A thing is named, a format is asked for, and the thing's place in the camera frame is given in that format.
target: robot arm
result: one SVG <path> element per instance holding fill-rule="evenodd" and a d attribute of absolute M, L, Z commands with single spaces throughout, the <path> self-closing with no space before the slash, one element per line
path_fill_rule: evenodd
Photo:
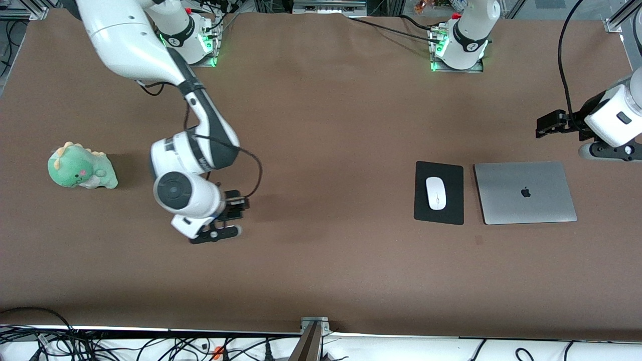
<path fill-rule="evenodd" d="M 206 23 L 188 15 L 179 0 L 76 0 L 76 4 L 96 53 L 110 70 L 133 80 L 176 86 L 198 117 L 196 127 L 157 141 L 150 151 L 154 196 L 175 214 L 172 225 L 193 240 L 205 233 L 211 234 L 207 241 L 238 235 L 239 227 L 217 229 L 213 222 L 231 209 L 240 218 L 247 201 L 237 191 L 224 195 L 199 176 L 230 166 L 239 146 L 232 127 L 185 60 L 197 62 L 205 55 L 201 27 Z M 145 12 L 157 21 L 170 47 L 155 36 Z"/>
<path fill-rule="evenodd" d="M 461 18 L 440 26 L 446 28 L 447 38 L 435 55 L 452 69 L 472 68 L 483 57 L 488 35 L 500 15 L 497 0 L 468 0 Z"/>
<path fill-rule="evenodd" d="M 556 110 L 537 120 L 535 136 L 580 132 L 580 156 L 605 161 L 642 161 L 642 67 L 587 100 L 572 116 Z"/>

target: white mouse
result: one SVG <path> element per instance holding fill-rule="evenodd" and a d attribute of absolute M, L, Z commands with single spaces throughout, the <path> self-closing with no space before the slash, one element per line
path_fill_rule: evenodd
<path fill-rule="evenodd" d="M 441 211 L 446 206 L 446 188 L 441 178 L 426 178 L 426 193 L 430 209 Z"/>

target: green dinosaur plush toy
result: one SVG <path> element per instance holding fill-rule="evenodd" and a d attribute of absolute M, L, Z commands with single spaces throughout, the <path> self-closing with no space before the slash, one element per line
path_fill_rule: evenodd
<path fill-rule="evenodd" d="M 103 152 L 92 152 L 80 144 L 67 142 L 58 148 L 47 163 L 49 176 L 58 185 L 115 188 L 118 185 L 112 163 Z"/>

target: laptop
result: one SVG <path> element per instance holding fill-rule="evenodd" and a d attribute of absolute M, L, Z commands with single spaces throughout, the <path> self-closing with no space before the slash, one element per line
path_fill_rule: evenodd
<path fill-rule="evenodd" d="M 486 224 L 575 222 L 560 162 L 474 165 Z"/>

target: mouse pad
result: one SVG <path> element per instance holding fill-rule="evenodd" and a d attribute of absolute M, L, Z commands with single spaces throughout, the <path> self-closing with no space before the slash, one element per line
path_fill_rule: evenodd
<path fill-rule="evenodd" d="M 439 177 L 446 189 L 446 206 L 435 211 L 428 205 L 426 179 Z M 417 162 L 415 165 L 415 219 L 464 224 L 464 167 L 452 164 Z"/>

